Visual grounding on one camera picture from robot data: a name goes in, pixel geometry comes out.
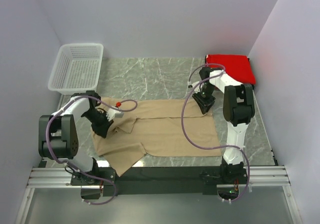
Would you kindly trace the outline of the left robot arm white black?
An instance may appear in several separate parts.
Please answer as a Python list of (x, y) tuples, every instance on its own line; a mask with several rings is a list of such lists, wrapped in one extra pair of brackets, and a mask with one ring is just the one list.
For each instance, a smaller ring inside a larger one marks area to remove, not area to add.
[(89, 185), (100, 178), (98, 164), (93, 157), (80, 152), (75, 122), (84, 117), (91, 123), (94, 134), (106, 138), (113, 124), (105, 110), (97, 108), (101, 97), (96, 91), (73, 94), (62, 110), (43, 115), (38, 126), (38, 153), (43, 158), (58, 160), (72, 169), (83, 171), (82, 179)]

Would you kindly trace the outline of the beige t-shirt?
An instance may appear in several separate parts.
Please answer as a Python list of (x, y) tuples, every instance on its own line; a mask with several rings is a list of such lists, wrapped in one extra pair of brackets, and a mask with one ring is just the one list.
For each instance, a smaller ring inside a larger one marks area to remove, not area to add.
[(98, 156), (121, 176), (146, 154), (157, 157), (221, 156), (213, 112), (202, 114), (194, 100), (139, 101), (115, 118), (106, 138), (92, 133)]

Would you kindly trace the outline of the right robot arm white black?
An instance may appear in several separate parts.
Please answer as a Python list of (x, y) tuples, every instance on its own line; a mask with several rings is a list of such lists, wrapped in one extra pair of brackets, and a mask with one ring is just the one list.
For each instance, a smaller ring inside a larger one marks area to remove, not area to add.
[(231, 183), (244, 172), (243, 155), (233, 146), (243, 149), (248, 125), (255, 115), (253, 87), (235, 80), (222, 68), (202, 67), (199, 75), (205, 81), (195, 88), (192, 96), (202, 114), (206, 114), (215, 103), (215, 89), (224, 96), (222, 109), (228, 125), (228, 147), (223, 154), (219, 176), (224, 183)]

